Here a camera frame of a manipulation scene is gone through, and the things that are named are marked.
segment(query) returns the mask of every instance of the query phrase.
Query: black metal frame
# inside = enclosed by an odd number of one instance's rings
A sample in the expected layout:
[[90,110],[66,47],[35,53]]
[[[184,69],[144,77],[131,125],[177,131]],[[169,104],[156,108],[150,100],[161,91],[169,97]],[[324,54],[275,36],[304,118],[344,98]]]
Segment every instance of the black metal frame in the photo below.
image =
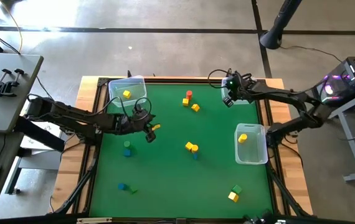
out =
[[[97,90],[96,90],[96,95],[95,95],[95,102],[93,104],[93,112],[96,113],[97,112],[97,108],[99,106],[99,101],[100,101],[100,95],[102,92],[102,88],[104,88],[103,86],[105,85],[105,91],[106,91],[106,96],[105,96],[105,100],[103,102],[103,106],[105,106],[105,104],[107,103],[107,101],[110,99],[110,96],[108,94],[108,82],[115,80],[117,78],[99,78],[98,79],[98,85],[97,85]],[[208,84],[208,81],[205,79],[198,79],[198,78],[144,78],[146,83],[185,83],[185,84]],[[219,84],[220,80],[211,80],[211,83],[213,84]],[[261,111],[261,107],[260,107],[260,102],[256,101],[255,102],[255,106],[257,108],[257,116],[258,116],[258,123],[259,124],[263,124],[263,119],[262,119],[262,111]],[[270,105],[269,104],[265,104],[266,110],[271,111],[270,109]],[[100,154],[100,145],[97,144],[95,146],[95,153],[94,155],[99,155]],[[84,166],[84,164],[87,164],[88,162],[88,156],[85,156],[86,154],[84,154],[84,157],[82,158],[82,166]],[[280,160],[280,155],[277,151],[274,152],[274,160],[276,164],[280,164],[280,167],[277,167],[277,170],[279,170],[279,172],[282,174],[282,168],[281,168],[281,160]],[[92,177],[89,180],[89,186],[88,186],[88,190],[87,190],[87,197],[85,200],[85,206],[83,208],[83,213],[86,213],[88,215],[89,211],[90,211],[90,205],[92,202],[92,195],[93,195],[93,188],[94,188],[94,184],[95,184],[95,179],[96,179],[96,172],[97,172],[97,168],[95,168],[93,171]],[[277,207],[277,198],[276,198],[276,194],[275,194],[275,188],[273,185],[273,179],[272,177],[269,175],[269,172],[267,172],[267,180],[268,180],[268,185],[269,185],[269,194],[270,194],[270,201],[272,204],[272,209],[273,209],[273,213],[280,213]],[[74,208],[76,208],[75,210],[73,210],[73,212],[78,212],[78,206],[79,206],[79,197],[77,197],[75,204],[74,204]],[[284,212],[287,214],[289,211],[289,207],[287,206],[287,209],[284,207]],[[151,220],[159,220],[159,218],[119,218],[118,220],[120,220],[121,222],[134,222],[134,220],[140,220],[141,222],[150,222]],[[238,219],[219,219],[219,218],[211,218],[211,219],[190,219],[190,220],[196,220],[196,222],[203,222],[203,223],[218,223],[221,220],[222,223],[237,223],[239,222]]]

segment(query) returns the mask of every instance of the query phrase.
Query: green mat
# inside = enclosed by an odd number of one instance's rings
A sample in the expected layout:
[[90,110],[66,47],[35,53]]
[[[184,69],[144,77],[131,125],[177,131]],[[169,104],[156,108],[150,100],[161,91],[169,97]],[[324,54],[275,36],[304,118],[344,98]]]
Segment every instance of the green mat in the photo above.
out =
[[[153,124],[161,124],[156,140],[104,134],[91,217],[241,218],[272,210],[265,166],[240,165],[234,156],[235,128],[258,122],[255,104],[228,108],[209,85],[146,86]],[[182,105],[187,90],[193,91],[190,104],[201,107],[197,113]],[[121,109],[111,104],[108,111]],[[132,157],[123,156],[124,141],[133,145]],[[188,141],[199,146],[197,161],[184,148]],[[138,191],[118,190],[119,183]],[[234,203],[228,195],[236,184],[243,190]]]

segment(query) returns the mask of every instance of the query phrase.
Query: concrete floor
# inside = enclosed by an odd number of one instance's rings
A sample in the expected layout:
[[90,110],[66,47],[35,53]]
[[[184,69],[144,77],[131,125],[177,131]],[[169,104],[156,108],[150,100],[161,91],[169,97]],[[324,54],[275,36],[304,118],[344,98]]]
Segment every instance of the concrete floor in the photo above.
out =
[[[257,2],[263,28],[268,29],[283,0]],[[131,70],[144,76],[204,77],[214,69],[231,67],[265,77],[256,34],[85,33],[60,32],[58,28],[256,29],[251,0],[21,0],[6,4],[20,26],[53,31],[23,32],[22,53],[44,56],[39,77],[56,100],[67,104],[75,103],[84,75],[125,75]],[[287,29],[355,30],[355,16],[348,15],[355,15],[355,1],[304,0]],[[14,27],[1,6],[0,26]],[[19,45],[17,32],[0,31],[0,37],[15,47]],[[291,45],[325,50],[341,60],[355,56],[355,35],[285,35],[283,46]],[[273,78],[282,78],[286,88],[296,90],[314,85],[338,64],[328,55],[302,49],[268,50],[267,54]],[[38,83],[32,92],[45,95]],[[301,152],[311,154],[311,146],[303,146]],[[337,156],[352,159],[350,154]],[[306,176],[312,181],[308,182],[309,191],[315,192],[321,186],[315,184],[318,173],[311,167],[317,165],[312,159],[307,161],[310,168],[305,170]],[[2,195],[0,218],[44,214],[54,181],[54,172],[24,170],[17,183],[24,194]],[[353,220],[341,216],[347,210],[340,207],[321,212],[325,199],[310,196],[317,215]],[[342,203],[351,202],[339,197],[332,202]]]

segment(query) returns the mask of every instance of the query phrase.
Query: clear plastic container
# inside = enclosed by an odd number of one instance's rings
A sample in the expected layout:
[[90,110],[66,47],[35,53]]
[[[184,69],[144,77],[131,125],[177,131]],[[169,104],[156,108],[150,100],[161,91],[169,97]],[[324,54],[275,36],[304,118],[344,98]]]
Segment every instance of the clear plastic container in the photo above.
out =
[[[227,77],[222,79],[222,86],[226,86],[226,80]],[[229,96],[229,90],[226,88],[221,88],[222,90],[222,99],[225,98],[226,96]],[[249,104],[247,100],[236,100],[233,101],[234,105],[241,105],[241,104]]]
[[[241,134],[247,140],[239,143]],[[265,128],[260,124],[238,124],[234,133],[235,161],[238,164],[259,165],[268,161]]]
[[[125,90],[130,91],[131,96],[126,99],[123,96]],[[144,83],[144,78],[140,75],[133,76],[130,78],[122,78],[119,80],[113,80],[108,84],[108,91],[110,92],[110,99],[119,96],[123,102],[123,106],[129,106],[136,103],[136,100],[142,97],[147,97],[146,85]],[[147,100],[140,100],[139,103],[144,103]],[[122,107],[121,101],[115,99],[112,102],[117,107]]]

